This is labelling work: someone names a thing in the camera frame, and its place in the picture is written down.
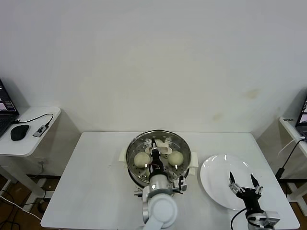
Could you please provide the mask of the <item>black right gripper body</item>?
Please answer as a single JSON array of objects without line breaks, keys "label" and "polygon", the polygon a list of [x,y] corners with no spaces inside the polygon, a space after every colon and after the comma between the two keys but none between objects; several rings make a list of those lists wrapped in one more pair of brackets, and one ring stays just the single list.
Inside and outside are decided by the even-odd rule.
[{"label": "black right gripper body", "polygon": [[258,202],[261,195],[256,193],[256,189],[243,187],[243,192],[237,192],[236,196],[243,200],[247,212],[264,212]]}]

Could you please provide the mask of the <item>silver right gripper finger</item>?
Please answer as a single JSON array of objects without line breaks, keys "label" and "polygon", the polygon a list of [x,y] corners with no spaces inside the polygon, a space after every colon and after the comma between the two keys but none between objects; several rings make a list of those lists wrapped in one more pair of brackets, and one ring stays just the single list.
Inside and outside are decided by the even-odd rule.
[{"label": "silver right gripper finger", "polygon": [[254,185],[254,188],[256,190],[256,194],[261,194],[262,190],[263,190],[263,187],[260,186],[258,180],[254,177],[253,174],[251,174],[250,177],[251,177],[252,183]]},{"label": "silver right gripper finger", "polygon": [[240,185],[236,183],[232,172],[229,173],[229,182],[229,187],[234,194],[243,193],[245,191]]}]

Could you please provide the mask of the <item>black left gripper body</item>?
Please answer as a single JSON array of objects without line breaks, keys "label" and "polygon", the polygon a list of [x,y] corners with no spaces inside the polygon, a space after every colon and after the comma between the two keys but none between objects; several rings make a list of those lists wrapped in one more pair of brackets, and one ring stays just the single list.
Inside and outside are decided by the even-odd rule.
[{"label": "black left gripper body", "polygon": [[165,175],[164,165],[159,155],[154,155],[150,164],[150,177],[155,175]]}]

